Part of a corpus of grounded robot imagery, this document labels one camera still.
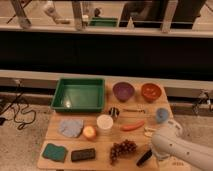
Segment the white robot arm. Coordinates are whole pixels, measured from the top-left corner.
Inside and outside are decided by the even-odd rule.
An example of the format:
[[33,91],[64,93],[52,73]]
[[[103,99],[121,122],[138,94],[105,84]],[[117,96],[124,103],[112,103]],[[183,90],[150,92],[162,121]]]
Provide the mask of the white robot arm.
[[174,156],[202,171],[213,171],[213,148],[186,141],[182,134],[182,126],[168,119],[152,134],[152,153],[158,160]]

